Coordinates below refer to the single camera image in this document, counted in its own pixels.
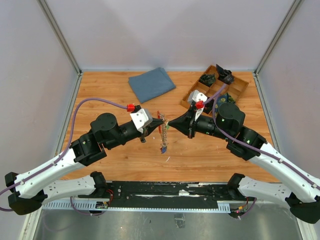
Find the metal key organizer red handle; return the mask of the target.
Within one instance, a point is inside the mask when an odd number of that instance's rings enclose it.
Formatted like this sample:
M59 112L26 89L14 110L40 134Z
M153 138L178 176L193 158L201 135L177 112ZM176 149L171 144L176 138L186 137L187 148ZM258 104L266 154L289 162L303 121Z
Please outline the metal key organizer red handle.
M157 111L157 118L158 119L164 119L164 124L161 126L161 129L159 129L159 134L161 137L161 147L160 152L161 154L164 154L167 152L168 149L168 140L167 140L167 129L166 125L168 125L168 120L165 118L165 115Z

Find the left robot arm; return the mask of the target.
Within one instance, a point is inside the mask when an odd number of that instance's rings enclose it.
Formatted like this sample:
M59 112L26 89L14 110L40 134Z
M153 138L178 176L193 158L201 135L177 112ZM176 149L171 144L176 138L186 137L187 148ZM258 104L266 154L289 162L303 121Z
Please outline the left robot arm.
M94 171L74 180L60 178L105 158L105 150L134 139L145 142L145 138L164 122L151 117L144 109L130 117L131 121L118 125L113 114L103 113L91 122L89 132L73 141L64 152L25 173L6 174L5 184L11 192L9 210L26 215L51 201L75 196L101 198L109 193L101 172Z

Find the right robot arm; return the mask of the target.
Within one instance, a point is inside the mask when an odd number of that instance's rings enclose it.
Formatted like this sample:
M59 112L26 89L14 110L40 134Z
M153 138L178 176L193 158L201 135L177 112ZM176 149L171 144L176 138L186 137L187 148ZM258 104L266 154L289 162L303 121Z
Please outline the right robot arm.
M226 185L227 196L265 200L288 208L298 219L315 224L320 220L320 180L280 154L256 131L243 125L245 113L233 103L223 103L213 117L198 115L196 104L169 121L169 126L192 139L196 133L227 141L236 157L260 166L280 183L267 183L235 173Z

